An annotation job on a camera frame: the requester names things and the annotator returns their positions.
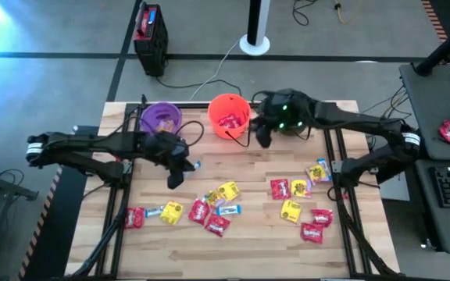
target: black power supply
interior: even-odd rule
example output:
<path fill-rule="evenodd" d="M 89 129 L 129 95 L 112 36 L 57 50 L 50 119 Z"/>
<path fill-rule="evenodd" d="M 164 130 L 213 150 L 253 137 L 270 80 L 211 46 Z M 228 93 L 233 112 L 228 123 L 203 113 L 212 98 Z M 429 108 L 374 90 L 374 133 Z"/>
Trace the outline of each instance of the black power supply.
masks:
<path fill-rule="evenodd" d="M 133 44 L 145 74 L 149 76 L 164 74 L 168 31 L 162 17 L 159 5 L 141 3 Z"/>

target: gray floor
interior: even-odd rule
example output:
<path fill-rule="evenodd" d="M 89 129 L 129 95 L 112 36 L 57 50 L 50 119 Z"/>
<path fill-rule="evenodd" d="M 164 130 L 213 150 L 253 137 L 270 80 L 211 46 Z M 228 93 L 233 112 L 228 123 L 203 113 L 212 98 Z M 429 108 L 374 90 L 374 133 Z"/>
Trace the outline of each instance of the gray floor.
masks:
<path fill-rule="evenodd" d="M 159 0 L 170 33 L 170 52 L 223 54 L 246 31 L 243 0 Z M 134 0 L 0 0 L 0 52 L 118 53 Z M 292 1 L 273 0 L 267 35 L 269 54 L 426 56 L 437 35 L 419 0 L 364 0 L 359 18 L 341 25 L 331 0 L 305 12 L 308 27 L 291 16 Z M 345 6 L 352 12 L 352 5 Z M 236 48 L 233 53 L 241 53 Z M 0 276 L 15 276 L 48 192 L 55 167 L 27 167 L 27 136 L 45 131 L 68 132 L 73 125 L 98 125 L 116 60 L 0 59 L 0 171 L 22 169 L 23 185 L 39 190 L 34 202 L 17 201 L 9 229 L 0 239 Z M 212 75 L 217 61 L 170 61 L 162 81 L 199 83 Z M 245 97 L 261 90 L 292 87 L 318 99 L 355 99 L 361 109 L 389 98 L 400 87 L 396 63 L 249 62 L 223 64 L 220 78 L 241 87 Z M 144 75 L 139 62 L 127 60 L 116 101 L 186 101 L 195 89 L 162 87 Z M 208 101 L 234 92 L 224 84 L 206 86 L 195 100 Z M 381 114 L 387 105 L 370 111 Z M 401 107 L 410 111 L 410 105 Z M 408 121 L 416 125 L 414 117 Z M 404 188 L 404 180 L 392 187 Z M 402 220 L 404 212 L 387 205 L 392 238 L 404 273 L 450 279 L 450 255 L 423 251 Z"/>

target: white cable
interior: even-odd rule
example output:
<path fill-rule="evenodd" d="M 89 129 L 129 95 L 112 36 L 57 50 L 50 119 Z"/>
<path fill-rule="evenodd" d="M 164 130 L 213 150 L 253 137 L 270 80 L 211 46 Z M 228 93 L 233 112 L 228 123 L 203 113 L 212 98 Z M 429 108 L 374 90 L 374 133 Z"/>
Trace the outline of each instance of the white cable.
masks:
<path fill-rule="evenodd" d="M 222 68 L 223 62 L 225 61 L 225 59 L 227 58 L 227 56 L 230 54 L 230 52 L 232 52 L 232 50 L 234 50 L 235 46 L 238 45 L 239 41 L 241 39 L 239 38 L 239 40 L 237 40 L 237 42 L 235 42 L 234 46 L 232 46 L 232 48 L 230 48 L 228 50 L 228 52 L 225 54 L 225 56 L 223 57 L 222 61 L 220 62 L 220 64 L 218 65 L 218 69 L 216 70 L 215 75 L 211 76 L 211 78 L 209 78 L 206 82 L 204 82 L 201 86 L 199 86 L 199 88 L 197 88 L 197 90 L 195 90 L 195 92 L 193 93 L 193 95 L 191 96 L 190 99 L 194 98 L 195 95 L 211 80 L 215 79 L 216 76 L 218 76 L 218 72 L 220 71 L 220 69 Z"/>

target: white stand base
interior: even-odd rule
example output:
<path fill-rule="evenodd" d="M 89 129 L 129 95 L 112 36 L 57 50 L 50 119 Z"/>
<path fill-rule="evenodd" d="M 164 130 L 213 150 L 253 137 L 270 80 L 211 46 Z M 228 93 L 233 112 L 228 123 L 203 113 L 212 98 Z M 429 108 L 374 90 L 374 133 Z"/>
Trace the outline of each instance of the white stand base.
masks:
<path fill-rule="evenodd" d="M 248 42 L 248 35 L 241 38 L 239 42 L 241 50 L 248 55 L 259 56 L 263 55 L 270 49 L 270 40 L 266 36 L 263 38 L 263 43 L 260 46 L 251 45 Z"/>

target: wooden tabletop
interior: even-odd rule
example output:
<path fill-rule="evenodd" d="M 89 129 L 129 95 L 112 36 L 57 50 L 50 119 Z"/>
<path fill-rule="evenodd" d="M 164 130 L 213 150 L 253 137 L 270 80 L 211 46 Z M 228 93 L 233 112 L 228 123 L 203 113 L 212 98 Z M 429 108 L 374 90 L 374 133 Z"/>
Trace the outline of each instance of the wooden tabletop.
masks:
<path fill-rule="evenodd" d="M 337 103 L 344 110 L 358 111 L 356 101 Z M 105 104 L 100 135 L 112 132 L 123 122 L 125 106 L 124 102 Z M 262 149 L 252 136 L 251 145 L 243 148 L 232 140 L 224 140 L 214 134 L 206 109 L 185 109 L 183 113 L 184 122 L 199 120 L 205 126 L 204 137 L 191 147 L 189 157 L 191 162 L 200 160 L 202 167 L 177 189 L 170 190 L 166 187 L 168 171 L 138 159 L 134 165 L 129 206 L 150 208 L 174 200 L 184 206 L 184 215 L 175 226 L 166 224 L 159 217 L 152 217 L 145 220 L 141 229 L 126 230 L 118 278 L 349 276 L 338 225 L 338 211 L 336 204 L 326 194 L 330 183 L 313 187 L 311 199 L 293 197 L 302 206 L 298 225 L 283 220 L 280 217 L 282 201 L 271 198 L 270 180 L 305 176 L 306 167 L 315 165 L 318 158 L 327 158 L 322 130 L 313 130 L 309 140 L 275 134 L 269 149 Z M 187 126 L 183 129 L 182 137 L 191 143 L 199 131 L 198 126 Z M 348 157 L 355 158 L 368 153 L 364 134 L 348 130 L 343 130 L 343 134 Z M 335 154 L 339 155 L 336 137 L 333 135 L 332 139 Z M 246 137 L 241 137 L 240 141 L 245 143 Z M 102 161 L 113 159 L 104 154 L 94 154 L 94 157 Z M 241 191 L 234 204 L 241 205 L 242 214 L 227 216 L 231 224 L 223 238 L 219 238 L 203 226 L 191 222 L 187 215 L 196 198 L 228 181 L 235 181 Z M 376 184 L 375 177 L 369 174 L 364 174 L 361 181 Z M 98 178 L 91 178 L 85 192 L 101 184 Z M 366 239 L 388 266 L 398 271 L 379 189 L 361 185 L 355 191 Z M 67 273 L 78 269 L 97 244 L 102 233 L 108 196 L 109 189 L 106 187 L 84 199 Z M 300 238 L 300 222 L 312 221 L 310 210 L 313 208 L 334 211 L 332 225 L 323 231 L 323 244 L 304 242 Z M 352 247 L 357 267 L 362 271 L 355 240 L 352 240 Z M 108 265 L 110 256 L 111 252 L 108 252 Z"/>

